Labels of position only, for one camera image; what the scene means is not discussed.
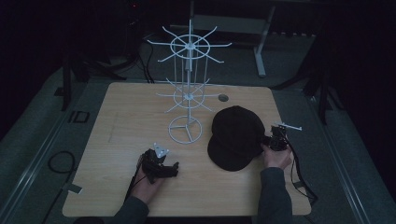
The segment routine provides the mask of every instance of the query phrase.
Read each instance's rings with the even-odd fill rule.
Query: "metal stand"
[[[198,106],[203,106],[209,111],[213,111],[212,109],[204,105],[205,98],[210,96],[219,96],[218,94],[205,94],[205,85],[209,81],[209,79],[206,79],[208,59],[213,60],[216,63],[224,63],[223,61],[219,61],[213,57],[210,57],[208,55],[209,51],[211,48],[228,47],[231,45],[231,43],[227,45],[210,45],[205,38],[215,32],[217,27],[215,27],[205,36],[193,35],[191,33],[191,21],[189,33],[187,35],[177,36],[167,31],[164,27],[163,29],[166,33],[175,37],[170,43],[156,43],[152,41],[148,42],[153,45],[169,46],[172,50],[173,54],[162,60],[159,60],[158,62],[161,63],[170,58],[174,58],[175,81],[172,82],[169,81],[169,79],[167,79],[167,81],[175,87],[175,92],[171,95],[158,95],[173,97],[175,101],[175,105],[169,110],[165,111],[165,113],[172,111],[176,107],[182,107],[187,109],[186,116],[180,116],[171,121],[168,127],[168,131],[171,138],[176,142],[180,144],[190,144],[198,140],[202,135],[202,124],[198,119],[194,118],[191,115],[191,110]],[[181,82],[177,82],[177,58],[181,59]],[[198,83],[198,60],[203,58],[205,58],[204,77],[203,82]],[[183,133],[186,133],[187,135],[180,134],[178,130],[184,130]]]

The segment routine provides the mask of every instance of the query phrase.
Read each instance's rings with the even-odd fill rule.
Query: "sleeve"
[[[267,168],[261,172],[261,179],[258,223],[292,223],[291,198],[286,191],[283,170],[275,167]]]
[[[148,214],[149,208],[145,203],[143,203],[136,197],[129,197],[110,223],[143,224],[145,223]]]

